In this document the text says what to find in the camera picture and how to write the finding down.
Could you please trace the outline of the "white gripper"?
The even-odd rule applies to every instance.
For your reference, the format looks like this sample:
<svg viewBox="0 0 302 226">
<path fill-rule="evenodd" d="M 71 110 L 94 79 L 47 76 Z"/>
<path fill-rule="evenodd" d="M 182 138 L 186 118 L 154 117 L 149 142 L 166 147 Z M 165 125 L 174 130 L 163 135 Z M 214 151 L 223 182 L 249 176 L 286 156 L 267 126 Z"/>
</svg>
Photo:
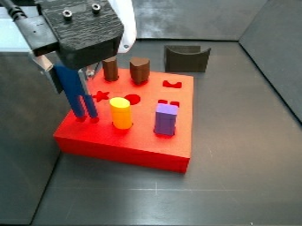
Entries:
<svg viewBox="0 0 302 226">
<path fill-rule="evenodd" d="M 108 3 L 124 26 L 118 52 L 127 53 L 136 41 L 136 19 L 132 0 L 108 0 Z M 88 81 L 95 78 L 98 67 L 99 63 L 95 63 L 78 71 L 84 94 L 90 94 Z"/>
</svg>

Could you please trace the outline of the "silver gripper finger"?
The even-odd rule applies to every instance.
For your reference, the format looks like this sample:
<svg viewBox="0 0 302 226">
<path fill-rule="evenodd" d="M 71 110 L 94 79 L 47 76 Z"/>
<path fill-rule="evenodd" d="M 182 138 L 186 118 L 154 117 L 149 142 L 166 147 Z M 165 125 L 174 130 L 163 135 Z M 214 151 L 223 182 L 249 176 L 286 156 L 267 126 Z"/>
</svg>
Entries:
<svg viewBox="0 0 302 226">
<path fill-rule="evenodd" d="M 36 63 L 40 72 L 46 75 L 55 92 L 60 94 L 63 92 L 63 86 L 58 78 L 55 66 L 46 56 L 32 56 L 34 62 Z"/>
</svg>

